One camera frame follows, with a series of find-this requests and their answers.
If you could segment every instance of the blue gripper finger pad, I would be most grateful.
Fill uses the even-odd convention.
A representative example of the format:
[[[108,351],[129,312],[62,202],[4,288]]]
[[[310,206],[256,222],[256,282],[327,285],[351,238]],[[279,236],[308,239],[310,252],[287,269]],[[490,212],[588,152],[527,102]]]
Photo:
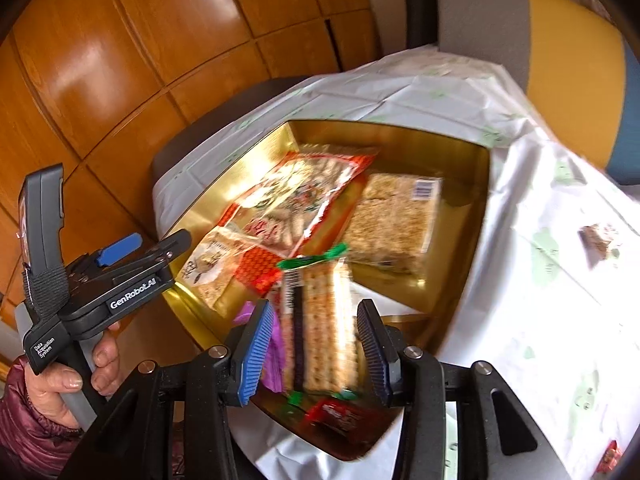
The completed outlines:
[[[138,233],[130,234],[122,240],[118,240],[116,243],[104,248],[100,253],[100,256],[98,256],[96,263],[99,267],[108,267],[120,261],[125,256],[128,256],[141,246],[142,236]]]
[[[255,329],[254,338],[249,344],[249,349],[242,359],[242,372],[238,399],[242,406],[249,403],[249,398],[258,389],[258,381],[262,373],[262,366],[267,355],[267,348],[271,340],[274,319],[273,307],[267,302]]]

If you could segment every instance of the yellow cushion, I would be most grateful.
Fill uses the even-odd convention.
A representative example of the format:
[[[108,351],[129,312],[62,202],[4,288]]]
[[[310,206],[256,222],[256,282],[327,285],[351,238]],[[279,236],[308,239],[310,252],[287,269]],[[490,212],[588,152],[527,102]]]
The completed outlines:
[[[620,32],[569,0],[529,0],[527,95],[559,140],[605,168],[625,99]]]

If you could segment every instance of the purple wrapper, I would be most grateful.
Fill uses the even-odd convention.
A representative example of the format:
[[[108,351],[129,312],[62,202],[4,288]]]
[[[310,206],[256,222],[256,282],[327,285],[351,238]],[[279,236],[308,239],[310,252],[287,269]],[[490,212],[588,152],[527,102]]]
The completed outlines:
[[[242,325],[249,321],[251,314],[254,312],[255,305],[251,301],[247,301],[238,315],[234,319],[235,325]],[[282,382],[282,370],[284,368],[285,353],[282,343],[282,332],[280,331],[280,321],[278,316],[273,317],[273,329],[271,330],[271,339],[267,347],[267,355],[264,358],[262,366],[262,384],[277,394],[284,391]]]

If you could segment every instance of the maroon jacket sleeve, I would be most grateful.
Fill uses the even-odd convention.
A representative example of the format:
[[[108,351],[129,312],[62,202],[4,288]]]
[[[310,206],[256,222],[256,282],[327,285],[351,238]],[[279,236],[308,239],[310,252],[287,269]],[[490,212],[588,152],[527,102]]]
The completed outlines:
[[[26,357],[9,370],[0,400],[0,467],[9,480],[55,478],[80,439],[79,430],[51,422],[32,405],[24,384]]]

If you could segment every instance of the fingernail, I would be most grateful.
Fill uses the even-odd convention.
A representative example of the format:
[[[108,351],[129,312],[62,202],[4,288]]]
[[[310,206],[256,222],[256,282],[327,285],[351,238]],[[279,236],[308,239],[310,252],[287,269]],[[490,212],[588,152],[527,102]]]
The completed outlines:
[[[106,388],[109,385],[108,381],[106,378],[102,377],[102,376],[97,376],[94,379],[94,388],[98,391],[100,391],[103,388]]]
[[[82,377],[73,372],[65,372],[62,382],[67,388],[73,388],[74,390],[82,388]]]
[[[95,357],[96,366],[105,366],[108,362],[109,357],[107,356],[107,352],[105,352],[104,350],[102,352],[99,352]]]

